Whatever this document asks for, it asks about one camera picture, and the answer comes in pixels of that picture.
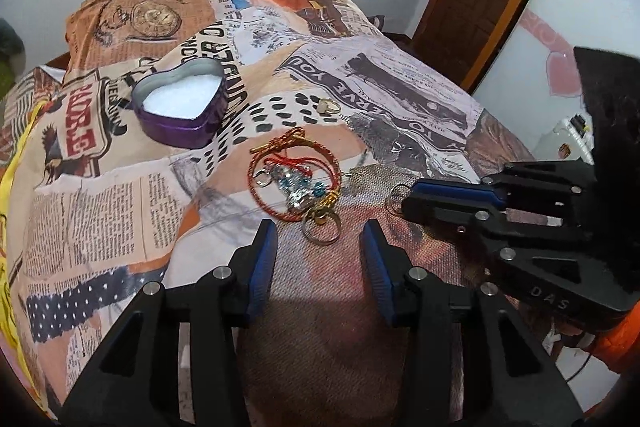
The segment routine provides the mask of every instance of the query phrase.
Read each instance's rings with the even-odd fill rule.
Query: silver charm
[[[289,193],[287,208],[294,214],[303,214],[316,203],[316,197],[310,188],[299,188]]]

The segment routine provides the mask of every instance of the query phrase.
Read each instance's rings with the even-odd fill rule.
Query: bedspread
[[[472,268],[451,245],[383,202],[396,184],[420,176],[478,182],[504,162],[531,159],[527,150],[350,0],[88,0],[69,17],[66,38],[62,85],[31,71],[8,95],[0,136],[6,167],[38,105],[15,171],[3,254],[43,405],[56,414],[145,282],[194,282],[251,242],[266,214],[248,191],[249,150],[303,126],[351,173],[336,207],[342,236],[318,247],[300,224],[277,223],[270,302],[237,342],[252,422],[389,425],[406,332],[388,329],[364,291],[364,222],[379,219],[414,264],[469,283]],[[202,56],[225,67],[222,128],[201,150],[153,142],[133,113],[132,87]],[[323,97],[340,114],[319,115]],[[276,189],[264,197],[284,206]],[[183,357],[184,418],[189,365]],[[453,393],[459,398],[459,387]]]

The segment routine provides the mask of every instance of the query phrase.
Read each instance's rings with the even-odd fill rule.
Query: green object
[[[15,76],[9,64],[0,62],[0,98],[4,98],[14,84]]]
[[[24,51],[24,44],[9,23],[0,17],[0,57],[13,57]]]

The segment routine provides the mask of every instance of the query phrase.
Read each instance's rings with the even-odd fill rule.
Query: jewelry
[[[338,114],[340,109],[340,104],[330,98],[321,98],[318,100],[317,110],[320,114]]]
[[[311,147],[324,156],[326,161],[312,157],[288,158],[278,154],[296,146]],[[249,191],[262,210],[281,221],[295,222],[302,221],[305,217],[306,219],[311,217],[316,225],[326,223],[328,214],[321,212],[321,210],[330,210],[334,207],[340,196],[342,183],[340,164],[329,149],[322,144],[306,139],[305,130],[302,127],[294,127],[282,136],[271,139],[265,145],[251,149],[250,153],[254,156],[247,172]],[[255,169],[262,159],[264,159],[264,168],[256,171]],[[312,170],[307,165],[322,169],[329,175],[331,181],[329,190],[326,190],[321,182],[310,187]],[[269,182],[265,180],[266,176],[269,177]],[[287,194],[289,212],[274,210],[258,195],[255,185],[265,187],[271,181],[276,181],[281,190]]]
[[[267,187],[273,181],[271,174],[269,174],[265,169],[255,171],[254,180],[260,187]]]
[[[318,218],[322,220],[323,225],[326,223],[328,217],[333,220],[337,229],[333,237],[330,239],[319,239],[314,236],[310,230],[310,217],[316,222],[316,225],[318,224]],[[340,238],[341,231],[342,222],[340,221],[340,216],[326,206],[313,208],[305,214],[305,217],[302,220],[302,235],[304,235],[308,241],[314,245],[318,245],[319,247],[328,247],[329,245],[334,244]]]
[[[411,187],[404,183],[400,183],[391,189],[389,195],[385,198],[386,211],[392,216],[402,217],[402,209],[400,205],[402,200],[409,195]]]

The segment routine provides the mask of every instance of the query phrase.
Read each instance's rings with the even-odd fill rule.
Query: gold ring
[[[340,104],[330,98],[321,98],[318,100],[318,113],[320,114],[338,114],[340,110]]]
[[[411,187],[409,185],[406,185],[404,183],[400,183],[396,185],[394,188],[391,189],[391,192],[389,192],[389,195],[385,198],[385,208],[386,208],[386,211],[392,216],[404,217],[402,214],[402,210],[397,210],[393,206],[393,203],[394,203],[393,199],[395,199],[393,198],[393,196],[394,196],[394,193],[398,191],[398,188],[406,189],[404,196],[402,194],[396,194],[396,197],[401,196],[403,200],[405,197],[407,197],[407,195],[409,195],[409,192],[411,192]]]
[[[316,216],[318,212],[322,212],[322,215]],[[333,220],[337,228],[337,232],[335,233],[334,237],[332,237],[331,239],[318,239],[311,234],[311,231],[309,230],[309,223],[315,220],[316,217],[321,217],[322,219],[330,217]],[[310,241],[314,245],[318,245],[319,247],[328,247],[329,245],[334,244],[336,241],[338,241],[341,231],[342,222],[340,221],[340,216],[338,216],[338,214],[336,214],[332,209],[325,206],[322,206],[321,208],[312,208],[305,214],[305,217],[302,219],[302,235],[304,235],[308,241]]]

